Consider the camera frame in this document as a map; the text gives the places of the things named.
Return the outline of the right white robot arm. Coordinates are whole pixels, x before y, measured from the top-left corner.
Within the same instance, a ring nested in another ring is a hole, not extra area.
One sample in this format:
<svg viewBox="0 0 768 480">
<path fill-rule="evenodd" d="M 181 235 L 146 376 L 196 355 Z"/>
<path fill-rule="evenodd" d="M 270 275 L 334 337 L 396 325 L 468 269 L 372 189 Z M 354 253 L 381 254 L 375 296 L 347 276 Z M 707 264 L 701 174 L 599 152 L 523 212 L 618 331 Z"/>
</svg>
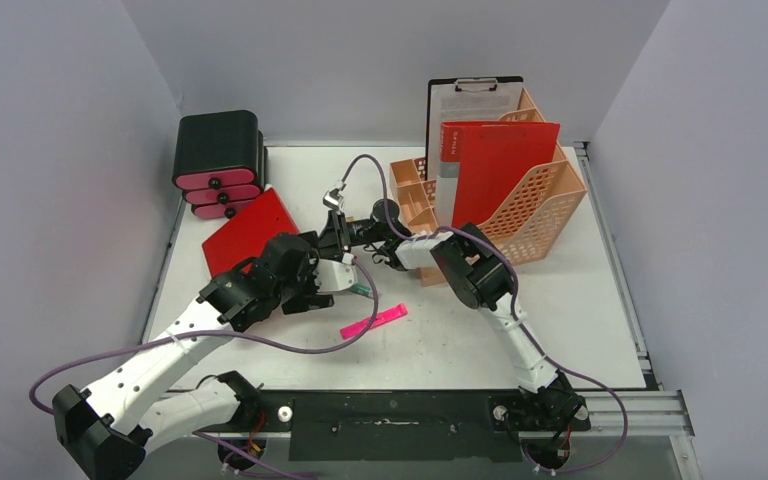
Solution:
<svg viewBox="0 0 768 480">
<path fill-rule="evenodd" d="M 329 212 L 318 240 L 322 260 L 343 260 L 360 247 L 374 263 L 395 271 L 438 269 L 455 297 L 494 330 L 525 397 L 528 421 L 559 431 L 589 423 L 584 398 L 549 360 L 526 323 L 511 266 L 477 226 L 411 234 L 393 219 L 398 206 L 392 200 L 380 199 L 370 217 L 359 221 L 347 219 L 338 193 L 326 195 L 323 203 Z"/>
</svg>

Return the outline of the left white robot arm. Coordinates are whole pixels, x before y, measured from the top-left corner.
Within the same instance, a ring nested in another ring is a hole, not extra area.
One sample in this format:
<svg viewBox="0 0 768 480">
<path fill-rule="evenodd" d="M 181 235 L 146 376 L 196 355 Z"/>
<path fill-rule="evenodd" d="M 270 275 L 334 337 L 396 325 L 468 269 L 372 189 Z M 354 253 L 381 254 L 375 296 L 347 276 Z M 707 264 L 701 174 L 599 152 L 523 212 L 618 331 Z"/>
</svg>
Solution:
<svg viewBox="0 0 768 480">
<path fill-rule="evenodd" d="M 161 446 L 205 427 L 242 431 L 262 415 L 258 389 L 236 371 L 220 373 L 195 389 L 168 390 L 205 357 L 276 308 L 320 300 L 326 273 L 355 280 L 353 258 L 320 255 L 311 233 L 282 233 L 262 253 L 214 276 L 184 312 L 142 352 L 106 376 L 52 399 L 56 436 L 90 479 L 126 479 Z"/>
</svg>

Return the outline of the black clipboard with paper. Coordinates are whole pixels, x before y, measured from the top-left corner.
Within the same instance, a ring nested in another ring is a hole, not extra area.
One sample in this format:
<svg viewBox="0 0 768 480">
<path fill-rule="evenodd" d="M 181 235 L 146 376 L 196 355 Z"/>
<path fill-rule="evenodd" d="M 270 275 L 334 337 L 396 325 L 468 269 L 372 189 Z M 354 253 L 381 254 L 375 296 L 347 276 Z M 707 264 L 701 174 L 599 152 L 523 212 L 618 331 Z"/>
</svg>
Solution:
<svg viewBox="0 0 768 480">
<path fill-rule="evenodd" d="M 498 120 L 518 108 L 523 87 L 518 75 L 429 80 L 424 179 L 434 180 L 438 174 L 443 122 Z"/>
</svg>

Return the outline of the thin red folder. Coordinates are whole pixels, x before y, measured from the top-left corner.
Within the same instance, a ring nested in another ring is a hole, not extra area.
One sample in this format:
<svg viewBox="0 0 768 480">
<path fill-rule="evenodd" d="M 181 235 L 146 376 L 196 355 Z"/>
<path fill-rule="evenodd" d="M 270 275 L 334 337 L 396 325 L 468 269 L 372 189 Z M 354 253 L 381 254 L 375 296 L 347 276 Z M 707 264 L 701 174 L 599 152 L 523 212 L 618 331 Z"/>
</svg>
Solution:
<svg viewBox="0 0 768 480">
<path fill-rule="evenodd" d="M 441 124 L 435 215 L 442 226 L 481 224 L 533 167 L 552 161 L 560 125 L 447 121 Z"/>
</svg>

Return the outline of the thick red binder folder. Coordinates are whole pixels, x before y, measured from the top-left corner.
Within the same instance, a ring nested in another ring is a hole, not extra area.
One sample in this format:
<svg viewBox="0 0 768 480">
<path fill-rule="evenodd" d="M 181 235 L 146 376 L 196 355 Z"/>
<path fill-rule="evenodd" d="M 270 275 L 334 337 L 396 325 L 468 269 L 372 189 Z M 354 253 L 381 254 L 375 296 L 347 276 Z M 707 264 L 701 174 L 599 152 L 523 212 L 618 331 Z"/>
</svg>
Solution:
<svg viewBox="0 0 768 480">
<path fill-rule="evenodd" d="M 275 189 L 266 190 L 202 243 L 211 277 L 258 257 L 268 240 L 299 229 Z"/>
</svg>

